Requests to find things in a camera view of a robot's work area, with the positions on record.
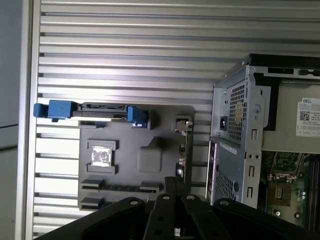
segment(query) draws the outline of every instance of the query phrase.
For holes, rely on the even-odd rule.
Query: cable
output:
[[[11,145],[11,146],[5,146],[5,147],[0,147],[0,153],[10,151],[13,149],[17,149],[18,145]]]
[[[18,124],[12,124],[12,125],[0,126],[0,129],[7,129],[7,128],[15,127],[15,126],[18,126]]]

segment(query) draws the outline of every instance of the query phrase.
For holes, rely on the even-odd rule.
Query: blue plastic clip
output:
[[[48,118],[52,119],[52,122],[58,122],[59,119],[69,119],[73,116],[73,111],[76,110],[76,102],[50,100],[48,108]]]
[[[135,127],[146,128],[148,126],[148,115],[136,106],[128,106],[127,121]]]
[[[33,116],[36,118],[47,118],[48,117],[48,105],[36,103],[33,106]]]

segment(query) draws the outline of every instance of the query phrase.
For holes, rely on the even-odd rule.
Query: green circuit board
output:
[[[299,165],[301,156],[303,156],[303,162]],[[260,180],[267,185],[265,207],[267,213],[304,227],[310,157],[309,154],[301,155],[295,152],[264,151],[262,153]],[[272,172],[288,174],[298,172],[298,174],[297,178],[291,182],[288,182],[285,177],[268,180],[268,175]]]

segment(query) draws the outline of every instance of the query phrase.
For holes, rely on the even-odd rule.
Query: motherboard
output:
[[[260,182],[265,188],[264,210],[304,227],[308,206],[310,161],[308,153],[264,151]]]

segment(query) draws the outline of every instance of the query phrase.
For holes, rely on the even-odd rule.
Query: cutout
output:
[[[258,130],[257,129],[252,129],[251,130],[251,140],[256,141],[257,140],[257,135],[258,135]]]
[[[254,188],[249,186],[246,190],[246,197],[252,199],[253,194],[254,194]]]
[[[249,177],[254,177],[255,176],[255,166],[250,166],[249,167]]]

